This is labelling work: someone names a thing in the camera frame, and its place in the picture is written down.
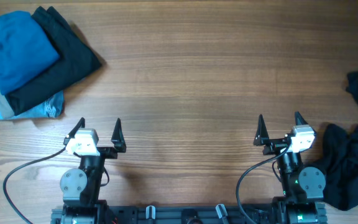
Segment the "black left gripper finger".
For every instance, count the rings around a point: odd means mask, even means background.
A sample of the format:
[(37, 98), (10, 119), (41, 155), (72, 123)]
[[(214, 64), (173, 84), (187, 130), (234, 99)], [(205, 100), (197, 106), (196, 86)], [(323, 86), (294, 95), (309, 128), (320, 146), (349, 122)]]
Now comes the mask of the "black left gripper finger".
[(82, 118), (80, 118), (79, 122), (77, 122), (76, 126), (67, 134), (67, 138), (75, 137), (76, 132), (80, 128), (84, 128), (84, 127), (85, 127), (85, 119), (84, 119), (84, 117), (82, 117)]
[(118, 118), (112, 133), (111, 142), (117, 152), (126, 152), (127, 146), (122, 132), (121, 119)]

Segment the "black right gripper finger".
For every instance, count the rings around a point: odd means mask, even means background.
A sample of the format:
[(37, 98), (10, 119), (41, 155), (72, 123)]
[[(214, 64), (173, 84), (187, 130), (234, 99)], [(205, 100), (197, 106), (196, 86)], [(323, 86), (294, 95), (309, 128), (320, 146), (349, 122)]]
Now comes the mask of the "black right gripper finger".
[(307, 121), (302, 117), (301, 113), (299, 111), (295, 112), (295, 125), (308, 125)]
[(258, 125), (257, 125), (256, 133), (255, 133), (253, 145), (263, 146), (263, 145), (268, 144), (269, 141), (270, 141), (270, 138), (269, 138), (269, 134), (267, 131), (267, 127), (265, 125), (264, 117), (262, 114), (260, 114), (259, 118), (258, 118)]

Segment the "black polo shirt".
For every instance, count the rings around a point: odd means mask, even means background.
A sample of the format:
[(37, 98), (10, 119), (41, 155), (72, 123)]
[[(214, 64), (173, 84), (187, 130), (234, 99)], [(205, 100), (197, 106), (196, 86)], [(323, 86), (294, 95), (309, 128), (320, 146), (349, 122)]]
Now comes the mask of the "black polo shirt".
[(358, 206), (358, 126), (349, 134), (329, 124), (323, 136), (323, 156), (311, 165), (326, 175), (324, 202), (342, 211)]

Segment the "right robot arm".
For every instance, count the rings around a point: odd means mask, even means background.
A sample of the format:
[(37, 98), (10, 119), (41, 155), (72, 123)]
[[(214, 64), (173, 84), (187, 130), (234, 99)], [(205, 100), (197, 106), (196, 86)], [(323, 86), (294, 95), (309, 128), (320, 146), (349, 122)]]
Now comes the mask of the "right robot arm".
[(306, 166), (301, 153), (310, 149), (316, 131), (295, 112), (295, 125), (283, 138), (271, 139), (262, 115), (259, 116), (254, 145), (263, 146), (263, 155), (278, 156), (278, 166), (283, 189), (282, 197), (275, 197), (265, 214), (260, 214), (261, 223), (314, 223), (328, 222), (323, 201), (326, 178), (323, 171)]

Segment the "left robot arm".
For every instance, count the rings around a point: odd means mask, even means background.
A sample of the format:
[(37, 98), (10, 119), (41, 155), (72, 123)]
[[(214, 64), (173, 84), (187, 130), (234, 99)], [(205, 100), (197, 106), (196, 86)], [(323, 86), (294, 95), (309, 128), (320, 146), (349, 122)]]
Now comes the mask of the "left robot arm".
[(116, 223), (117, 218), (107, 205), (99, 199), (102, 176), (105, 173), (105, 160), (117, 159), (119, 153), (126, 152), (121, 120), (117, 119), (112, 133), (110, 147), (99, 147), (99, 137), (95, 129), (85, 127), (81, 118), (67, 134), (63, 144), (68, 153), (78, 156), (80, 164), (76, 169), (66, 171), (60, 180), (63, 192), (63, 209), (54, 212), (52, 223), (97, 224)]

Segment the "dark green folded garment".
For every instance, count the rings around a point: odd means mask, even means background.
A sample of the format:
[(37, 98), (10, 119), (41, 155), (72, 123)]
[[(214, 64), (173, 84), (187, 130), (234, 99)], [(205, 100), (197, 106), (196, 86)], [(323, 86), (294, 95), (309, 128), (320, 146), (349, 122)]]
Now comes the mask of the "dark green folded garment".
[(52, 6), (38, 7), (32, 18), (41, 26), (60, 58), (39, 76), (6, 95), (17, 116), (101, 68), (93, 51)]

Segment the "light blue denim garment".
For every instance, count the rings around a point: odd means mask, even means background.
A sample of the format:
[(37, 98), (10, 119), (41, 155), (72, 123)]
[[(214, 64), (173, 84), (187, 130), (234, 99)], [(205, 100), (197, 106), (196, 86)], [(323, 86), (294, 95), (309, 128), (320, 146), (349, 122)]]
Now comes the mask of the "light blue denim garment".
[(63, 111), (64, 95), (63, 91), (54, 94), (43, 103), (27, 110), (19, 115), (14, 115), (11, 119), (32, 119), (32, 118), (56, 118), (60, 116)]

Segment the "blue folded shirt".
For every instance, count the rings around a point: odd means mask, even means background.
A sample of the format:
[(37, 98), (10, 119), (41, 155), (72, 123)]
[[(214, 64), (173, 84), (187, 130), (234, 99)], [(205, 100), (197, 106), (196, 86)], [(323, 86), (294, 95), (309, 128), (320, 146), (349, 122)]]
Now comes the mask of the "blue folded shirt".
[(6, 95), (38, 76), (60, 58), (29, 12), (0, 16), (0, 92)]

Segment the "left white rail clip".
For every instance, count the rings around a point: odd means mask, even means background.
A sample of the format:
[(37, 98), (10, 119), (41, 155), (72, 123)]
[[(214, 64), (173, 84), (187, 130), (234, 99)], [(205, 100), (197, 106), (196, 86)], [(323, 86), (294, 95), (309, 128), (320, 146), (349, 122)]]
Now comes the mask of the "left white rail clip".
[(153, 205), (149, 205), (145, 208), (145, 218), (147, 220), (155, 220), (156, 219), (156, 208)]

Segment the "white rail clip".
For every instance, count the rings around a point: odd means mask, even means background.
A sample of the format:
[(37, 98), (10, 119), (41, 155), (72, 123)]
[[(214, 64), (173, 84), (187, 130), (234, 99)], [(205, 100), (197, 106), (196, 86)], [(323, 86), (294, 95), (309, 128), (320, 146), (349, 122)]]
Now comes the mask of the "white rail clip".
[(224, 204), (217, 204), (216, 212), (218, 214), (218, 218), (222, 221), (223, 224), (229, 224), (228, 214)]
[(153, 205), (149, 205), (145, 208), (145, 218), (147, 220), (155, 220), (156, 219), (156, 208)]

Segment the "right white rail clip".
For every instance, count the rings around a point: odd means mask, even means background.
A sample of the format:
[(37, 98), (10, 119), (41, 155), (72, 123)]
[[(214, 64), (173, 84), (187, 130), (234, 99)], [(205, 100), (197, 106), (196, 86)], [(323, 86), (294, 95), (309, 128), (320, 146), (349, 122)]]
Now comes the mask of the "right white rail clip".
[(217, 204), (216, 212), (218, 214), (218, 218), (222, 221), (223, 224), (229, 224), (228, 214), (224, 204)]

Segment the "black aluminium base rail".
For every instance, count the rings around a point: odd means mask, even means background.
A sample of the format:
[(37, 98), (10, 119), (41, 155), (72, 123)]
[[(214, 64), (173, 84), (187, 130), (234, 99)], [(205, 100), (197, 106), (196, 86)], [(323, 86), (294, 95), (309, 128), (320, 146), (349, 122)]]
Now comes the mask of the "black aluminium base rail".
[[(284, 205), (282, 203), (243, 204), (247, 216), (237, 206), (225, 206), (229, 223), (327, 223), (325, 206), (321, 203)], [(146, 207), (110, 206), (116, 223), (222, 223), (215, 206), (208, 207), (155, 207), (156, 219), (145, 218)]]

